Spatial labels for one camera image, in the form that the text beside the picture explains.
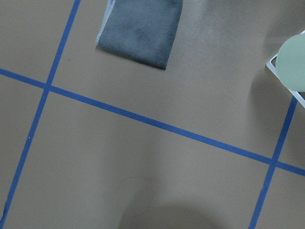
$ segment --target white frame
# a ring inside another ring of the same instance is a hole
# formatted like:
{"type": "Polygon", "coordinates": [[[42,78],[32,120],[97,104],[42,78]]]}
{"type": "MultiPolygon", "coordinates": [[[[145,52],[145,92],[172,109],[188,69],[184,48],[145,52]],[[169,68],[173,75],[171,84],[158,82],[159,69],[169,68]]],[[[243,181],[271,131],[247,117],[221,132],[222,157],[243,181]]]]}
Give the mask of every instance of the white frame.
{"type": "MultiPolygon", "coordinates": [[[[266,66],[270,69],[270,71],[278,78],[278,73],[277,70],[275,68],[275,66],[272,64],[272,61],[277,57],[277,55],[275,55],[274,57],[272,57],[270,60],[267,61],[266,66]]],[[[300,95],[299,92],[295,92],[292,91],[290,89],[288,89],[291,94],[299,101],[299,103],[305,108],[305,99],[300,95]]]]}

